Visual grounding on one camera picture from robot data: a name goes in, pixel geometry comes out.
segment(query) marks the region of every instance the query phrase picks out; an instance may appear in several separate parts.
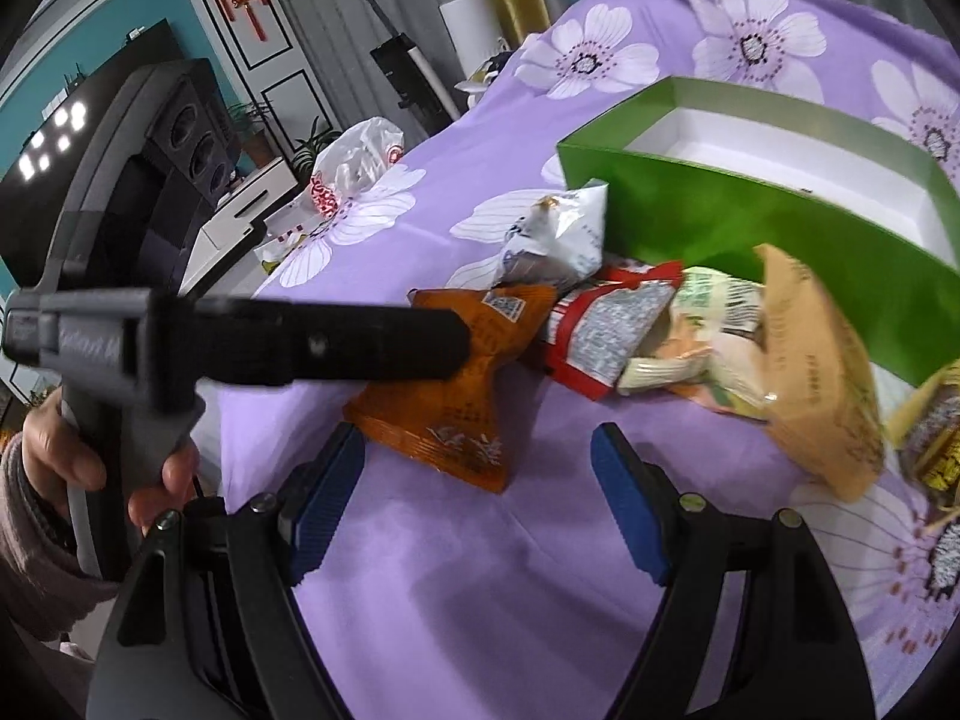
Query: yellow snack bag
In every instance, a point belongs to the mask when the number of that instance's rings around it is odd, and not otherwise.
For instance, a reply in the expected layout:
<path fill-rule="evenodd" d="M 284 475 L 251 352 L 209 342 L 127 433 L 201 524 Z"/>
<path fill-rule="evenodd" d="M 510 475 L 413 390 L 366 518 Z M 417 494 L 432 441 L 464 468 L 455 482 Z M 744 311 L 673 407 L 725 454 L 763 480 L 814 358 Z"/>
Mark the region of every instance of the yellow snack bag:
<path fill-rule="evenodd" d="M 766 266 L 767 432 L 853 502 L 880 478 L 883 442 L 870 358 L 810 268 L 771 245 Z"/>
<path fill-rule="evenodd" d="M 904 476 L 944 514 L 960 515 L 960 360 L 938 370 L 887 424 Z"/>
<path fill-rule="evenodd" d="M 469 360 L 446 382 L 369 384 L 344 415 L 375 442 L 501 493 L 507 464 L 493 408 L 493 372 L 530 346 L 556 299 L 556 290 L 544 286 L 414 293 L 416 308 L 459 314 L 470 329 Z"/>

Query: plastic bag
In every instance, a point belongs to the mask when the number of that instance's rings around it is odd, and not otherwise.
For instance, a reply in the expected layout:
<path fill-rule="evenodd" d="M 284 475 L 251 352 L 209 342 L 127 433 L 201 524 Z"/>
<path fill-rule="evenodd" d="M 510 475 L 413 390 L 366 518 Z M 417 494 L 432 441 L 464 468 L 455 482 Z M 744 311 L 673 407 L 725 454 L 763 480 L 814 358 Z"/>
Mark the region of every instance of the plastic bag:
<path fill-rule="evenodd" d="M 402 156 L 403 130 L 387 119 L 374 117 L 347 129 L 318 155 L 307 188 L 267 218 L 270 240 L 256 250 L 264 269 L 275 269 L 296 248 L 285 242 L 299 242 L 318 230 L 345 200 L 370 189 Z"/>
<path fill-rule="evenodd" d="M 565 295 L 603 264 L 604 181 L 539 200 L 507 232 L 496 284 L 545 284 Z"/>
<path fill-rule="evenodd" d="M 448 308 L 470 328 L 467 363 L 446 382 L 369 384 L 344 415 L 370 440 L 500 493 L 507 461 L 496 425 L 493 372 L 533 341 L 553 307 L 552 287 L 418 290 L 418 308 Z"/>
<path fill-rule="evenodd" d="M 317 157 L 304 195 L 331 218 L 345 199 L 370 189 L 403 156 L 403 130 L 376 116 L 354 124 Z"/>

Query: blue finger pad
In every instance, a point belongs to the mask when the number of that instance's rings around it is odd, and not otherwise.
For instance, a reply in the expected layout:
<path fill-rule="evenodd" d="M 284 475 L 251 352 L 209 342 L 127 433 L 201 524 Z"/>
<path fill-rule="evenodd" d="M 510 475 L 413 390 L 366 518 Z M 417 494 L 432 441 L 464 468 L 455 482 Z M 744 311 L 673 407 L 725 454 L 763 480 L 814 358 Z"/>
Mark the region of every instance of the blue finger pad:
<path fill-rule="evenodd" d="M 294 527 L 290 574 L 293 584 L 320 567 L 337 531 L 365 459 L 363 434 L 352 429 L 339 451 L 330 458 L 323 477 L 307 496 Z"/>
<path fill-rule="evenodd" d="M 664 552 L 661 524 L 630 473 L 624 451 L 627 449 L 617 447 L 602 427 L 593 431 L 590 464 L 634 565 L 665 586 L 670 562 Z"/>

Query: qr code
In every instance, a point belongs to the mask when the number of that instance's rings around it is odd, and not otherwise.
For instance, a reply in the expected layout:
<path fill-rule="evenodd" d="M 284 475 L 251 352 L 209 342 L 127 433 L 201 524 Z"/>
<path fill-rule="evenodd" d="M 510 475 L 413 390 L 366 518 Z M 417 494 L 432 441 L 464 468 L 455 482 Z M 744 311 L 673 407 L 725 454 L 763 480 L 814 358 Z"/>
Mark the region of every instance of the qr code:
<path fill-rule="evenodd" d="M 490 306 L 493 311 L 496 311 L 498 314 L 503 314 L 503 316 L 510 319 L 511 322 L 516 323 L 517 319 L 520 319 L 520 315 L 523 313 L 523 307 L 527 304 L 527 301 L 521 300 L 520 298 L 509 298 L 506 295 L 498 295 L 497 293 L 491 292 L 484 296 L 483 304 Z"/>

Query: white flower pattern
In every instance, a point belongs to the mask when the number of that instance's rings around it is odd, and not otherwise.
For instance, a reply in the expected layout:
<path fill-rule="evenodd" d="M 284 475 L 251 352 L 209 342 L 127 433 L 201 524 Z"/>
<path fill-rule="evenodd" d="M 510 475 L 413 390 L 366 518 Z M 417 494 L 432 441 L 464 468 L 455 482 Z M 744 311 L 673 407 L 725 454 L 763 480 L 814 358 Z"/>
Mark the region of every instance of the white flower pattern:
<path fill-rule="evenodd" d="M 929 151 L 950 181 L 955 181 L 960 167 L 960 97 L 918 64 L 913 65 L 912 74 L 913 83 L 896 65 L 885 60 L 875 63 L 874 86 L 896 119 L 878 116 L 874 124 Z"/>
<path fill-rule="evenodd" d="M 698 79 L 736 81 L 824 104 L 824 91 L 800 61 L 822 55 L 827 38 L 812 13 L 776 20 L 789 0 L 689 0 L 707 37 L 693 49 Z"/>
<path fill-rule="evenodd" d="M 563 175 L 563 165 L 560 165 L 560 154 L 554 154 L 544 163 L 541 178 L 550 186 L 566 189 L 566 176 Z"/>
<path fill-rule="evenodd" d="M 544 189 L 518 189 L 498 194 L 484 200 L 473 209 L 469 218 L 450 228 L 450 235 L 464 241 L 477 241 L 479 244 L 493 244 L 497 252 L 491 257 L 469 263 L 457 269 L 446 285 L 457 290 L 488 290 L 496 278 L 496 266 L 500 259 L 499 247 L 502 247 L 510 228 L 517 220 L 534 206 L 536 201 L 556 191 L 556 187 Z"/>
<path fill-rule="evenodd" d="M 894 685 L 877 696 L 877 716 L 917 678 L 960 611 L 960 595 L 950 598 L 930 581 L 938 536 L 925 531 L 923 498 L 904 490 L 912 503 L 880 485 L 853 504 L 812 482 L 790 496 L 827 559 L 867 663 L 882 651 L 901 659 Z"/>
<path fill-rule="evenodd" d="M 536 40 L 520 55 L 515 75 L 551 100 L 576 97 L 587 89 L 618 94 L 648 86 L 659 77 L 659 51 L 648 43 L 618 46 L 634 28 L 625 7 L 594 5 L 583 25 L 569 19 L 553 28 L 549 42 Z"/>
<path fill-rule="evenodd" d="M 393 227 L 397 218 L 416 204 L 416 198 L 407 190 L 424 175 L 426 170 L 396 165 L 368 191 L 341 200 L 332 218 L 311 233 L 275 271 L 280 285 L 291 288 L 306 284 L 329 264 L 335 245 L 358 244 Z"/>

